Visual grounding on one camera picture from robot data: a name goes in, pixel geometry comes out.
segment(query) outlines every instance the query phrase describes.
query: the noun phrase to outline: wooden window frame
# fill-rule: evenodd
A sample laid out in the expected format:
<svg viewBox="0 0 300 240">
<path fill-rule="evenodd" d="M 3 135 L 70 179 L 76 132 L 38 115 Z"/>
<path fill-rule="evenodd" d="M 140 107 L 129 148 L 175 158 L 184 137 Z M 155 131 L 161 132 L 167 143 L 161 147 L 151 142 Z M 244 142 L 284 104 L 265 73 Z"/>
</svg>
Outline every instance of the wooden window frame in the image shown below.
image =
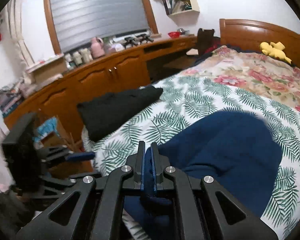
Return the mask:
<svg viewBox="0 0 300 240">
<path fill-rule="evenodd" d="M 152 7 L 151 7 L 150 0 L 142 0 L 142 4 L 143 4 L 143 7 L 145 9 L 148 25 L 149 25 L 152 33 L 157 34 L 158 33 L 158 28 L 157 28 L 157 24 L 155 22 L 155 18 L 154 18 L 154 14 L 153 14 L 153 10 L 152 10 Z M 50 35 L 50 39 L 51 39 L 51 43 L 52 43 L 54 53 L 55 54 L 60 54 L 61 53 L 61 47 L 60 47 L 60 43 L 59 43 L 58 38 L 57 38 L 57 32 L 56 32 L 56 28 L 55 28 L 54 22 L 53 22 L 50 0 L 43 0 L 43 5 L 44 5 L 44 12 L 45 12 L 45 15 L 46 15 L 48 32 L 49 32 L 49 35 Z"/>
</svg>

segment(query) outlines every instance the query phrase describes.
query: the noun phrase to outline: window blind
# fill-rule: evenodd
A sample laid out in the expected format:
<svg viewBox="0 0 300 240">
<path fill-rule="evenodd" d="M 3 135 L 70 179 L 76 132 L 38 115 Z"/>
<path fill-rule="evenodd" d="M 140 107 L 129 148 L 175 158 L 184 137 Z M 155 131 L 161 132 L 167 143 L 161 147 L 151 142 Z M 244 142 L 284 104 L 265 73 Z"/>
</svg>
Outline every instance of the window blind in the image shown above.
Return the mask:
<svg viewBox="0 0 300 240">
<path fill-rule="evenodd" d="M 62 52 L 92 37 L 148 29 L 142 0 L 50 0 Z"/>
</svg>

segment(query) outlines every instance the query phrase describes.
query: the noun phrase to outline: cabinet door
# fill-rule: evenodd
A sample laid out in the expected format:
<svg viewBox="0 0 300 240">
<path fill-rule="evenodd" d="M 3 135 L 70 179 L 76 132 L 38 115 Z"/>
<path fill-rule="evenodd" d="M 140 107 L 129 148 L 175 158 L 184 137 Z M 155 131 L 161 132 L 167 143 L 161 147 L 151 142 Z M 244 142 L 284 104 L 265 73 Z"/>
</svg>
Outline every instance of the cabinet door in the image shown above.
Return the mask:
<svg viewBox="0 0 300 240">
<path fill-rule="evenodd" d="M 38 100 L 36 99 L 26 99 L 22 102 L 16 110 L 14 110 L 11 114 L 9 114 L 4 122 L 7 125 L 8 129 L 11 130 L 13 125 L 24 115 L 30 112 L 38 111 Z"/>
<path fill-rule="evenodd" d="M 141 60 L 140 51 L 114 58 L 113 65 L 113 72 L 121 90 L 136 89 L 150 84 L 146 62 Z"/>
<path fill-rule="evenodd" d="M 75 75 L 75 87 L 81 102 L 90 101 L 108 92 L 117 92 L 118 82 L 112 74 L 113 71 L 106 65 L 101 63 Z"/>
<path fill-rule="evenodd" d="M 47 117 L 58 116 L 65 130 L 72 134 L 75 142 L 81 140 L 83 123 L 77 111 L 79 102 L 75 79 L 67 78 L 60 84 L 39 96 L 38 108 Z"/>
</svg>

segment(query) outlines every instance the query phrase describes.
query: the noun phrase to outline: wooden desk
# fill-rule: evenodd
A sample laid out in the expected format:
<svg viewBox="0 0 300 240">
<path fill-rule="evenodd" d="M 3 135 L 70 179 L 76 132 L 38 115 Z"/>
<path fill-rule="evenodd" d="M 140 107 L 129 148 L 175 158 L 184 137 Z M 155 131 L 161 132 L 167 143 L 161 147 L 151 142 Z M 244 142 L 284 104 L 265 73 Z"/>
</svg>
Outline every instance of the wooden desk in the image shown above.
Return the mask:
<svg viewBox="0 0 300 240">
<path fill-rule="evenodd" d="M 190 49 L 195 43 L 194 36 L 160 40 L 98 58 L 31 95 L 4 121 L 11 128 L 23 114 L 40 109 L 48 117 L 57 115 L 74 141 L 79 142 L 83 123 L 77 111 L 78 103 L 108 92 L 150 84 L 148 60 Z"/>
</svg>

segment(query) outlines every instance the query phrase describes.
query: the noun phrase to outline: floral blanket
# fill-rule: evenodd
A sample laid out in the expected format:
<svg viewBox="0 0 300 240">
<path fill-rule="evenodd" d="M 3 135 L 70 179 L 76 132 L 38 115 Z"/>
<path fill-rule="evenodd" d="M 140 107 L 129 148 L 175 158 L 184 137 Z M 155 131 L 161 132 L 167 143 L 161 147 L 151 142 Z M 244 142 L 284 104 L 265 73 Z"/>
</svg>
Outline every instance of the floral blanket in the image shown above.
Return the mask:
<svg viewBox="0 0 300 240">
<path fill-rule="evenodd" d="M 236 86 L 300 111 L 300 69 L 258 53 L 238 53 L 221 46 L 183 75 L 209 77 Z"/>
<path fill-rule="evenodd" d="M 88 131 L 82 131 L 85 150 L 96 153 L 94 167 L 108 175 L 137 152 L 139 140 L 145 141 L 146 147 L 152 142 L 162 144 L 215 111 L 247 112 L 267 123 L 273 140 L 282 148 L 274 190 L 261 219 L 277 233 L 279 240 L 283 240 L 300 219 L 300 112 L 240 87 L 215 83 L 200 76 L 199 72 L 197 76 L 187 73 L 179 73 L 154 85 L 163 88 L 160 100 L 102 140 L 93 142 Z M 123 221 L 138 232 L 133 235 L 135 239 L 147 239 L 127 214 Z"/>
</svg>

